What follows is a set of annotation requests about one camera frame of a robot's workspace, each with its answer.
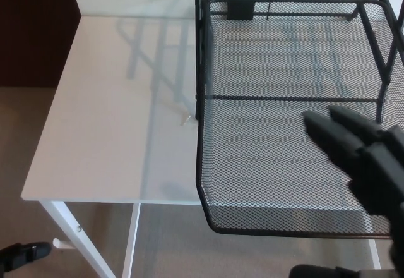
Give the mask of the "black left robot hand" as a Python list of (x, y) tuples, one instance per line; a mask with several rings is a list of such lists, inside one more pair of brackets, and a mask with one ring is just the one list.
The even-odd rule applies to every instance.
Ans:
[(25, 245), (15, 243), (1, 249), (1, 277), (4, 277), (7, 272), (45, 258), (51, 251), (52, 246), (48, 242), (27, 243)]

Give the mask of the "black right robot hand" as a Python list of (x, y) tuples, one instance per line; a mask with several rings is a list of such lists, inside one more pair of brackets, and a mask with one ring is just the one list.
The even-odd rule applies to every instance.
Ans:
[(307, 135), (330, 162), (350, 177), (348, 187), (369, 215), (389, 222), (392, 269), (354, 271), (296, 265), (290, 277), (403, 277), (403, 130), (384, 130), (373, 120), (342, 106), (327, 116), (303, 113)]

